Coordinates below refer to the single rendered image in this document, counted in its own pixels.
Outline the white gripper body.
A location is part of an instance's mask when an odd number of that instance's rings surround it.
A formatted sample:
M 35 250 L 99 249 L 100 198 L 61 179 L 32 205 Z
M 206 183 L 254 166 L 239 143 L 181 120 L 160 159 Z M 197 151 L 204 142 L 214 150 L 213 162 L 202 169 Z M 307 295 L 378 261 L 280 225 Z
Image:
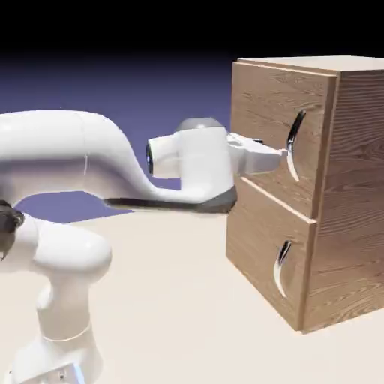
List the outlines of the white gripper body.
M 236 140 L 238 175 L 255 175 L 275 171 L 284 159 L 283 149 L 274 149 L 253 139 Z

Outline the light wood cabinet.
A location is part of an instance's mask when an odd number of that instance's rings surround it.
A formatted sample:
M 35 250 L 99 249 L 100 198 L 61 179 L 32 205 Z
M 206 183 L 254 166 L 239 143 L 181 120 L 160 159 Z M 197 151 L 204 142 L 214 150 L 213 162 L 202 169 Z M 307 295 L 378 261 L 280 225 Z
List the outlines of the light wood cabinet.
M 384 308 L 384 58 L 237 62 L 337 77 L 300 332 Z

